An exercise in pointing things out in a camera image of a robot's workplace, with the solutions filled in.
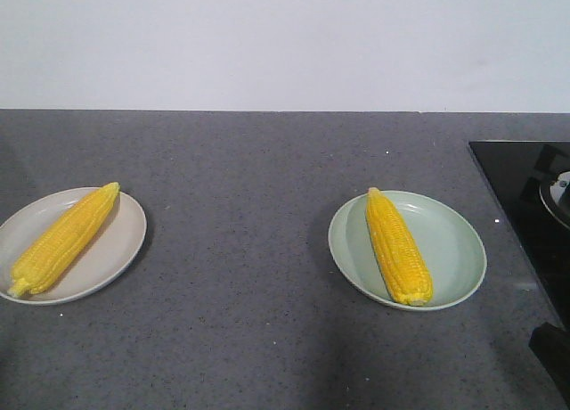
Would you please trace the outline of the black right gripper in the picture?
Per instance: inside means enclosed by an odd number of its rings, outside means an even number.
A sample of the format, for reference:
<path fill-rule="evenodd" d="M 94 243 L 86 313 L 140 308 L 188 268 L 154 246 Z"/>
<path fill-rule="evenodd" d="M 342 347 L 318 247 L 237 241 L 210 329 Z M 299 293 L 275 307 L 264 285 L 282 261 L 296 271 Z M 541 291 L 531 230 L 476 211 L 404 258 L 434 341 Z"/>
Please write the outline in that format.
<path fill-rule="evenodd" d="M 569 332 L 544 323 L 533 330 L 529 348 L 548 372 L 563 399 L 569 399 Z"/>

